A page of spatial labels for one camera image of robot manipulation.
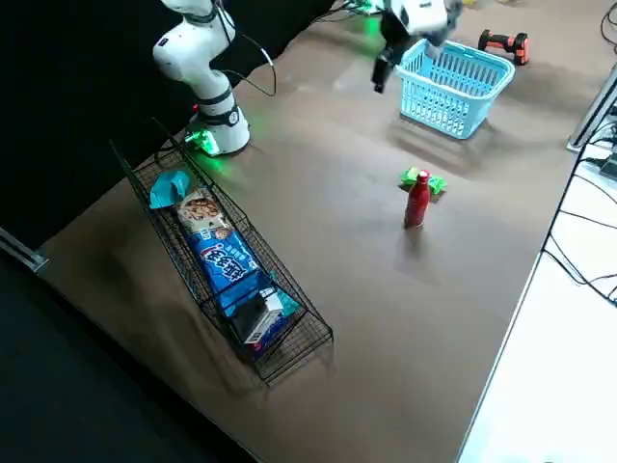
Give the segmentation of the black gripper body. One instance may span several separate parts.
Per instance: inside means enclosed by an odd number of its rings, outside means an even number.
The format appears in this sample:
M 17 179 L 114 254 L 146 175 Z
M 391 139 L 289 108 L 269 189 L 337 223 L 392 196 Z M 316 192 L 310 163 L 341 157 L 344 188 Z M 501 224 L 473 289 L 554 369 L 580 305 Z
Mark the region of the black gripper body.
M 411 47 L 411 36 L 400 16 L 392 9 L 382 11 L 380 32 L 385 40 L 381 53 L 384 61 L 396 66 L 401 62 L 406 51 Z

